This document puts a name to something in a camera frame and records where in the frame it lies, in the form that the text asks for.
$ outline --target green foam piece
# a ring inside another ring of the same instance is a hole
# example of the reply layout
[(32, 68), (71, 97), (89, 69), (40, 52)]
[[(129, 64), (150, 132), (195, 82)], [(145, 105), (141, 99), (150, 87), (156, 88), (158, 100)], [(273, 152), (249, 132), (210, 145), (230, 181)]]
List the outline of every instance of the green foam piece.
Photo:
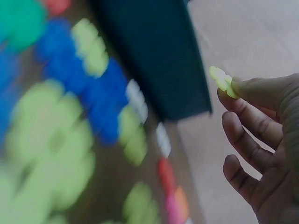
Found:
[(99, 32), (88, 19), (83, 18), (72, 28), (71, 34), (78, 49), (77, 54), (84, 57), (92, 49)]
[(119, 142), (125, 146), (140, 126), (140, 120), (136, 116), (133, 108), (127, 105), (118, 116), (120, 124)]
[(140, 216), (151, 201), (152, 193), (148, 185), (138, 182), (130, 191), (123, 207), (123, 216), (132, 222), (140, 221)]
[(81, 121), (79, 125), (65, 134), (64, 145), (55, 155), (60, 169), (76, 167), (88, 154), (93, 145), (93, 136), (87, 121)]
[(11, 202), (17, 186), (18, 178), (15, 173), (10, 169), (7, 164), (0, 164), (0, 211)]
[(68, 92), (55, 107), (56, 119), (60, 128), (71, 128), (83, 113), (81, 104), (76, 96)]
[(152, 200), (143, 216), (143, 223), (144, 224), (153, 224), (157, 220), (159, 214), (159, 206), (155, 200)]
[(24, 6), (9, 44), (15, 50), (23, 50), (36, 42), (45, 31), (46, 12), (37, 1)]
[(82, 163), (76, 167), (62, 170), (64, 176), (56, 189), (56, 199), (54, 208), (56, 210), (66, 210), (70, 208), (80, 197), (88, 184), (95, 167), (95, 155), (90, 152)]
[(47, 219), (51, 212), (52, 178), (43, 169), (45, 167), (44, 164), (35, 168), (13, 198), (10, 210), (14, 221), (11, 223), (41, 224)]
[(68, 222), (63, 216), (54, 216), (49, 219), (46, 224), (68, 224)]
[(137, 129), (125, 146), (124, 154), (132, 165), (138, 167), (142, 164), (147, 153), (147, 142), (143, 127)]

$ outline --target brown surface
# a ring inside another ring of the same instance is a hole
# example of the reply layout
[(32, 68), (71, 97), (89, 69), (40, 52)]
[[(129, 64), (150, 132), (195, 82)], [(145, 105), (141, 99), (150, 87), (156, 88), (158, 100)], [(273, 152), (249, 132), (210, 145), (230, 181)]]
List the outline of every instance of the brown surface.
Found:
[[(67, 18), (72, 25), (75, 25), (84, 17), (88, 18), (98, 27), (100, 35), (103, 36), (89, 6), (83, 0), (73, 0), (72, 7), (66, 11), (63, 17)], [(107, 39), (104, 38), (104, 40), (109, 54), (115, 55)], [(21, 60), (24, 66), (24, 75), (21, 76), (18, 82), (26, 90), (40, 79), (42, 65), (38, 65), (34, 61), (32, 48), (22, 53)], [(164, 195), (156, 174), (157, 161), (161, 156), (156, 141), (156, 127), (157, 119), (154, 113), (150, 112), (149, 119), (145, 124), (149, 146), (148, 154), (143, 164), (138, 168), (127, 162), (123, 155), (123, 149), (119, 145), (104, 148), (98, 143), (95, 144), (96, 170), (84, 194), (76, 205), (67, 212), (71, 224), (95, 224), (108, 219), (122, 220), (123, 202), (137, 181), (144, 181), (150, 185), (154, 198), (160, 205), (163, 223), (167, 223), (164, 211)], [(174, 166), (177, 184), (182, 186), (186, 192), (194, 223), (201, 224), (203, 223), (201, 209), (193, 186), (189, 165), (181, 148), (177, 127), (175, 124), (168, 124), (167, 130), (172, 144), (170, 161)]]

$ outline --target lime green puzzle piece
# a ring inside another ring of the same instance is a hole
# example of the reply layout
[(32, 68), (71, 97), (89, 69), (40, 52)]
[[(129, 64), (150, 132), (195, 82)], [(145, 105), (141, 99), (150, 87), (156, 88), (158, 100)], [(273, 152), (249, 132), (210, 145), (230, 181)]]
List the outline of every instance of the lime green puzzle piece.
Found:
[(76, 96), (70, 92), (61, 98), (54, 108), (55, 122), (59, 123), (60, 128), (69, 130), (80, 118), (83, 113), (81, 104)]
[(50, 161), (44, 162), (26, 178), (10, 204), (11, 223), (41, 224), (47, 219), (52, 207), (51, 191), (58, 175), (58, 170), (52, 168)]
[(84, 59), (84, 68), (89, 74), (101, 77), (106, 71), (109, 63), (107, 52), (101, 53), (95, 50), (90, 51)]
[(88, 19), (84, 18), (72, 28), (71, 34), (78, 49), (78, 56), (85, 57), (92, 49), (99, 32)]
[(77, 55), (84, 60), (84, 68), (89, 75), (101, 77), (108, 67), (109, 55), (105, 51), (103, 38), (87, 19), (82, 19), (72, 29), (72, 37), (77, 46)]
[(130, 105), (124, 107), (118, 115), (120, 136), (119, 142), (125, 146), (140, 127), (140, 120)]
[(225, 74), (225, 72), (217, 67), (210, 67), (210, 76), (216, 81), (217, 86), (226, 92), (231, 98), (238, 99), (238, 95), (232, 89), (232, 77)]
[(147, 153), (147, 142), (143, 127), (139, 127), (129, 139), (124, 154), (132, 165), (138, 167), (142, 164)]
[(92, 177), (94, 168), (95, 155), (90, 152), (77, 166), (62, 171), (64, 175), (57, 186), (54, 201), (56, 210), (66, 210), (77, 201)]
[(159, 206), (155, 200), (152, 200), (147, 207), (145, 215), (143, 216), (144, 224), (153, 224), (158, 218)]
[(151, 198), (152, 193), (148, 185), (143, 182), (135, 184), (124, 203), (124, 218), (131, 220), (132, 222), (140, 222), (140, 215), (145, 214)]
[(54, 216), (51, 219), (49, 219), (45, 224), (68, 224), (68, 222), (63, 216)]

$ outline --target blue puzzle piece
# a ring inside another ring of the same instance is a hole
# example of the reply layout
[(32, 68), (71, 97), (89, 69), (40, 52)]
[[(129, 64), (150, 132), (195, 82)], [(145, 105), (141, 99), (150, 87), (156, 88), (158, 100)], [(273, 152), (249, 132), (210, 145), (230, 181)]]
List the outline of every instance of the blue puzzle piece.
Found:
[(96, 105), (88, 113), (93, 132), (105, 145), (114, 144), (119, 136), (118, 115), (110, 105)]
[(0, 92), (4, 91), (17, 78), (20, 65), (15, 54), (8, 50), (0, 50)]
[(100, 79), (103, 80), (110, 95), (118, 100), (115, 106), (117, 112), (120, 112), (126, 105), (128, 105), (126, 96), (128, 82), (120, 65), (113, 57), (109, 59), (108, 68)]
[(117, 142), (118, 137), (118, 119), (114, 114), (113, 116), (109, 116), (109, 119), (107, 119), (104, 128), (100, 131), (99, 139), (104, 145), (112, 145)]
[(36, 59), (43, 62), (62, 53), (75, 55), (76, 48), (70, 29), (71, 25), (66, 19), (55, 18), (50, 20), (44, 35), (36, 43)]
[(79, 96), (87, 85), (87, 75), (83, 68), (82, 59), (74, 56), (68, 61), (66, 67), (70, 70), (71, 75), (64, 83), (65, 89)]
[(93, 77), (86, 78), (86, 86), (82, 93), (82, 104), (86, 108), (91, 108), (95, 104), (108, 105), (109, 93), (106, 91), (100, 79)]
[(57, 79), (64, 84), (71, 76), (71, 69), (67, 66), (70, 60), (68, 54), (51, 58), (43, 69), (45, 78)]

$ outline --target tile floor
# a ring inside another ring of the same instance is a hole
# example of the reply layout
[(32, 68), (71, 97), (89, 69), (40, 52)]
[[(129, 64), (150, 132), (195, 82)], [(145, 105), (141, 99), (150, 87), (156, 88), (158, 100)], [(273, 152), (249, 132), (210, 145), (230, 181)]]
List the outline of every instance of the tile floor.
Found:
[[(299, 0), (192, 0), (188, 8), (205, 68), (232, 76), (278, 77), (299, 71)], [(199, 201), (207, 224), (256, 224), (251, 207), (222, 174), (224, 158), (235, 153), (221, 125), (225, 111), (208, 79), (214, 113), (179, 122)], [(259, 174), (244, 161), (246, 171)]]

